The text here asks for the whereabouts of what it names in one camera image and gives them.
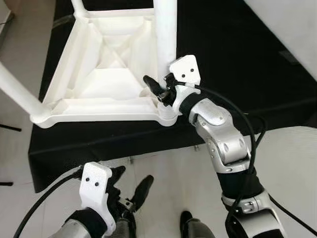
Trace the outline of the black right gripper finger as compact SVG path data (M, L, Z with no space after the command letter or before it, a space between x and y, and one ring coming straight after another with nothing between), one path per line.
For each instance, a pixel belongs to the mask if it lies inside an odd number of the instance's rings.
M155 95L157 98L162 98L165 89L163 89L154 78L149 77L148 75L143 76L143 82L149 87L150 92Z

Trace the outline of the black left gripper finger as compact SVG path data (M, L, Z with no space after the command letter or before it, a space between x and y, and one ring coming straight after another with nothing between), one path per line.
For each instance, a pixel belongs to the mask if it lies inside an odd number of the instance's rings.
M125 166L117 166L115 168L110 168L111 177L109 178L109 186L114 186L120 179L121 176L125 173Z
M134 195L132 197L132 204L134 209L140 209L143 206L147 196L149 195L150 188L154 183L154 177L147 175L142 181L136 186Z

